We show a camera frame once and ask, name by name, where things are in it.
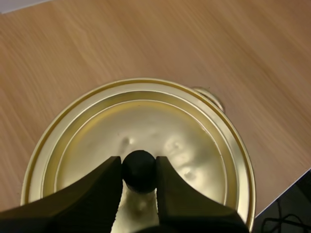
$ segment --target gold metal can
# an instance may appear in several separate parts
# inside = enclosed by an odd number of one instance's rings
[[[203,88],[138,78],[85,94],[51,123],[29,162],[21,204],[79,180],[110,156],[134,150],[167,156],[203,195],[234,208],[248,228],[255,216],[255,180],[247,150],[222,103]],[[112,232],[158,224],[154,194],[123,186]]]

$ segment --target black cord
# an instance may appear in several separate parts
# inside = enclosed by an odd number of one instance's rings
[[[304,233],[308,233],[309,232],[308,230],[311,230],[311,226],[303,224],[303,221],[297,215],[289,214],[289,215],[286,215],[285,217],[282,217],[282,209],[281,209],[280,200],[278,199],[276,201],[277,201],[277,206],[278,206],[279,218],[271,218],[271,217],[265,218],[264,221],[262,222],[262,225],[261,225],[261,233],[273,233],[276,229],[278,229],[278,233],[281,233],[282,232],[282,228],[281,227],[282,227],[283,223],[300,227],[300,228],[303,229]],[[291,217],[291,216],[295,217],[299,221],[299,223],[286,220],[288,217]],[[268,221],[278,222],[278,224],[275,227],[273,227],[271,230],[265,232],[264,231],[264,226],[265,226],[265,224]]]

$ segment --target wood grain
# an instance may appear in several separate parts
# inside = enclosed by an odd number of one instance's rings
[[[249,150],[257,213],[311,167],[309,0],[56,0],[0,16],[0,210],[54,117],[130,77],[203,86]]]

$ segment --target black ball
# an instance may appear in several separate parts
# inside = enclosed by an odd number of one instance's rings
[[[156,188],[156,159],[144,150],[128,154],[122,163],[122,178],[138,193],[150,193]]]

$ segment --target metal lid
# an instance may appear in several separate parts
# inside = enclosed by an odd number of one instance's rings
[[[140,78],[85,94],[59,114],[38,142],[21,204],[67,187],[110,156],[124,159],[145,150],[167,156],[190,186],[235,208],[251,229],[255,182],[247,151],[221,105],[203,92]],[[124,185],[112,232],[156,225],[156,213],[154,193],[140,195]]]

